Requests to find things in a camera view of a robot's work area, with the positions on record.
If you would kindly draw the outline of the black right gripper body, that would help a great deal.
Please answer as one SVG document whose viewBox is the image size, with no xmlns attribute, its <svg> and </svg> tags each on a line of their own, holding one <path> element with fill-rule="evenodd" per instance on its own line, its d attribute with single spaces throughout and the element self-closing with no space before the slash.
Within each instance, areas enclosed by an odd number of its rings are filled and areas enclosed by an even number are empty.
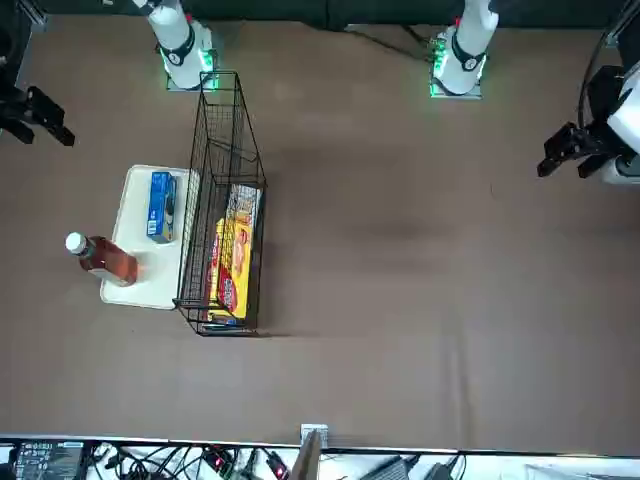
<svg viewBox="0 0 640 480">
<path fill-rule="evenodd" d="M 29 95 L 13 84 L 1 85 L 1 119 L 23 121 Z"/>
</svg>

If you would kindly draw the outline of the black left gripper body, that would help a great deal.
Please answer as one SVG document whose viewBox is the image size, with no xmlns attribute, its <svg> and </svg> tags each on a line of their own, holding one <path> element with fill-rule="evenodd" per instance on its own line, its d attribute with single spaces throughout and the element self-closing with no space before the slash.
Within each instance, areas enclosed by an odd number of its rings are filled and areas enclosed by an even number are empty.
<svg viewBox="0 0 640 480">
<path fill-rule="evenodd" d="M 613 158 L 624 149 L 622 141 L 608 125 L 607 120 L 618 105 L 623 86 L 624 71 L 621 66 L 604 65 L 589 80 L 586 87 L 591 119 L 583 127 L 587 147 L 594 154 Z"/>
</svg>

